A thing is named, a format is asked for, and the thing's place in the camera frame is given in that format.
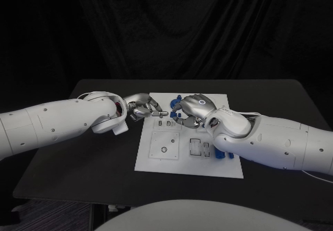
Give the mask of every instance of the white board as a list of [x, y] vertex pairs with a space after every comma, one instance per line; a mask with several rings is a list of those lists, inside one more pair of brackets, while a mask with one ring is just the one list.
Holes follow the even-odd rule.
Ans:
[[[178, 95], [194, 95], [195, 93], [151, 93], [165, 111], [172, 111], [171, 101]], [[227, 106], [228, 98], [225, 94], [205, 94], [214, 101], [218, 108]], [[172, 123], [174, 119], [165, 116], [145, 119], [142, 140], [138, 152], [136, 171], [188, 174], [213, 177], [244, 178], [241, 170], [240, 156], [234, 159], [225, 155], [224, 159], [215, 158], [215, 147], [213, 139], [204, 128], [191, 129]], [[191, 139], [201, 139], [210, 143], [211, 157], [191, 156]]]

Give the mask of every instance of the silver robot hand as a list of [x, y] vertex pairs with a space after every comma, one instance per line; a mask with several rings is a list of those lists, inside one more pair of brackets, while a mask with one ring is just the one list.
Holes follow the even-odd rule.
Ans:
[[159, 103], [148, 93], [139, 93], [123, 98], [127, 105], [127, 111], [135, 121], [145, 117], [159, 116], [161, 118], [169, 115], [169, 112], [162, 110]]
[[189, 118], [181, 119], [175, 116], [174, 120], [188, 128], [198, 128], [201, 126], [201, 122], [205, 123], [208, 116], [217, 110], [217, 106], [205, 95], [195, 94], [187, 96], [182, 101], [176, 103], [174, 112], [179, 109], [182, 109]]

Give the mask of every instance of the black backdrop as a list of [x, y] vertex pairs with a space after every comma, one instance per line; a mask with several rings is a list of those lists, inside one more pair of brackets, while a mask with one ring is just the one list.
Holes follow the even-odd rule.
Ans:
[[[84, 78], [295, 78], [333, 125], [332, 0], [6, 4], [0, 113], [68, 98]], [[0, 211], [16, 203], [8, 198], [32, 156], [0, 162]]]

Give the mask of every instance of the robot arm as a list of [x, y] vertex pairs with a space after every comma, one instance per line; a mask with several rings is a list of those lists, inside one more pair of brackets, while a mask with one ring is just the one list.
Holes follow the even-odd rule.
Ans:
[[[204, 95], [185, 97], [175, 106], [204, 122], [215, 147], [270, 167], [333, 175], [333, 132], [287, 119], [256, 115], [246, 118], [228, 108], [217, 109]], [[179, 118], [178, 123], [188, 125]]]
[[[80, 136], [90, 127], [94, 133], [113, 130], [119, 135], [129, 130], [127, 113], [132, 118], [168, 115], [149, 94], [133, 95], [132, 99], [127, 103], [119, 95], [94, 91], [84, 99], [44, 103], [0, 114], [0, 159]], [[148, 103], [159, 111], [146, 108]]]

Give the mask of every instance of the robotic hand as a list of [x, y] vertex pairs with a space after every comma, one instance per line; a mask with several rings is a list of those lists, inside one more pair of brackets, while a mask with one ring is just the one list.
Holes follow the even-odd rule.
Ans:
[[126, 98], [104, 91], [83, 95], [78, 99], [44, 103], [0, 114], [0, 160], [77, 137], [90, 127], [94, 133], [113, 130], [119, 135], [129, 130], [127, 113], [135, 121], [169, 114], [146, 93]]
[[189, 118], [175, 117], [175, 121], [188, 128], [204, 123], [221, 151], [270, 167], [333, 175], [333, 132], [260, 113], [218, 109], [202, 94], [185, 97], [174, 111], [179, 109]]

